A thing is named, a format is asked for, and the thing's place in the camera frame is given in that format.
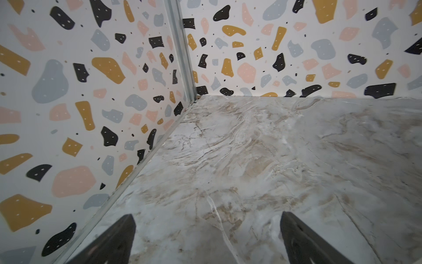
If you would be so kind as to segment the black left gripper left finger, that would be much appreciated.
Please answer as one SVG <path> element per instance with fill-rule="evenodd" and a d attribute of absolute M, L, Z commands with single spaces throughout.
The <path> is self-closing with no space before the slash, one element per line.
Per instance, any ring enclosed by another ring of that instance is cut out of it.
<path fill-rule="evenodd" d="M 131 214 L 122 216 L 72 258 L 70 264 L 127 264 L 136 232 Z"/>

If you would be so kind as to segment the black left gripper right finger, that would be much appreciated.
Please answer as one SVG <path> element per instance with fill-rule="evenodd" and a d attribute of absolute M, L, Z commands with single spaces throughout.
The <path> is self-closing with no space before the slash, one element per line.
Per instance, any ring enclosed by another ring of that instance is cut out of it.
<path fill-rule="evenodd" d="M 291 264 L 351 263 L 292 212 L 282 213 L 280 232 Z"/>

